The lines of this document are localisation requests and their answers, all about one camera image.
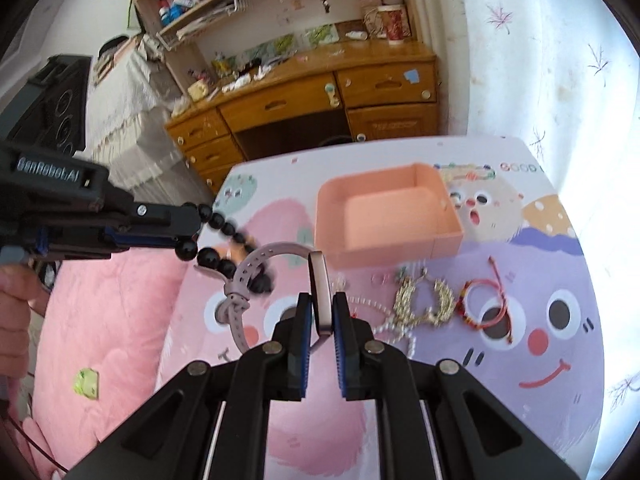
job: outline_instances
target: red cup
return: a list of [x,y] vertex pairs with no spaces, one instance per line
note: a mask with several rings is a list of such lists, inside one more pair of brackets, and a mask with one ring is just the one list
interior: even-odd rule
[[389,44],[401,44],[404,41],[402,30],[402,5],[383,5],[378,7],[378,14],[382,18],[385,27],[386,38]]

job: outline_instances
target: human hand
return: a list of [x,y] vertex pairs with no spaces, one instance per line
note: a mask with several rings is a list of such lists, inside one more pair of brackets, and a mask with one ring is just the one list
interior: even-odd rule
[[20,379],[29,368],[29,302],[48,294],[35,272],[22,265],[0,266],[0,376]]

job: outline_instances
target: white curtain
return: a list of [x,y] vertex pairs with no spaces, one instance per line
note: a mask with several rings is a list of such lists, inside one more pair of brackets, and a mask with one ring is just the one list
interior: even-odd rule
[[524,140],[582,243],[598,298],[606,393],[590,480],[640,420],[638,54],[601,0],[416,0],[443,65],[451,135]]

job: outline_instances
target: wooden desk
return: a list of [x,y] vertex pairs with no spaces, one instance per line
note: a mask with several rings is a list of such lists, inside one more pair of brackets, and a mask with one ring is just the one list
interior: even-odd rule
[[[262,128],[258,136],[272,135],[262,132],[267,124],[311,114],[317,121],[317,114],[330,112],[333,122],[327,124],[342,117],[354,140],[436,135],[437,80],[436,56],[421,43],[335,43],[289,59],[261,81],[193,105],[166,129],[187,163],[218,192],[234,164],[275,154],[249,150],[246,140],[242,146],[256,128]],[[282,140],[274,144],[282,153],[300,149]]]

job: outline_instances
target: storage box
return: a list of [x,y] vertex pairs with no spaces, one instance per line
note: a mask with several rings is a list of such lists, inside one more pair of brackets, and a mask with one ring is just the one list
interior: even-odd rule
[[315,245],[334,269],[455,256],[462,238],[446,186],[425,164],[336,178],[318,192]]

